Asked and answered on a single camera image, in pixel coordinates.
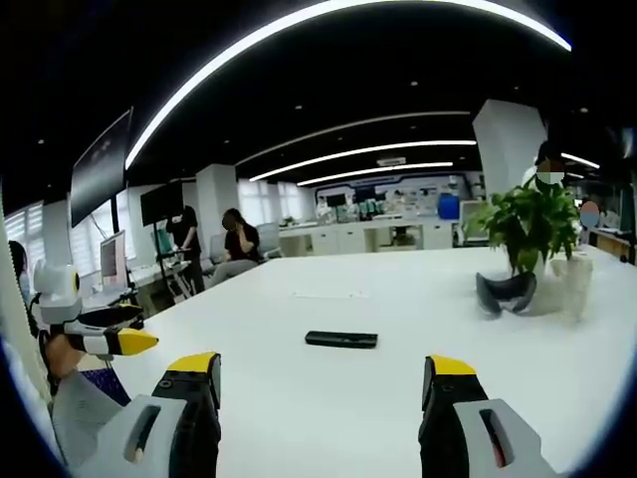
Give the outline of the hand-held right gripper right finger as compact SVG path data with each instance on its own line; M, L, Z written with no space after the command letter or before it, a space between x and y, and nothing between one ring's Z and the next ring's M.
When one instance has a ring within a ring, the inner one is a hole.
M490 399L461 360L428 356L418 431L423 477L556 477L539 435L503 400Z

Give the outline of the person's left hand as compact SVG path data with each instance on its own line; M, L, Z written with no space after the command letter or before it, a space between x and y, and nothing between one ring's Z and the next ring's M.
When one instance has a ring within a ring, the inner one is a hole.
M62 379L77 368L86 353L74 349L66 335L56 335L47 342L45 354L52 376Z

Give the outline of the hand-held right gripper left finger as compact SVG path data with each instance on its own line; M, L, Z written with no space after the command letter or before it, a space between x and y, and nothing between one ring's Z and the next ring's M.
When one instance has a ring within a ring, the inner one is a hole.
M139 395L97 433L77 477L214 477L221 441L221 356L172 363L150 395Z

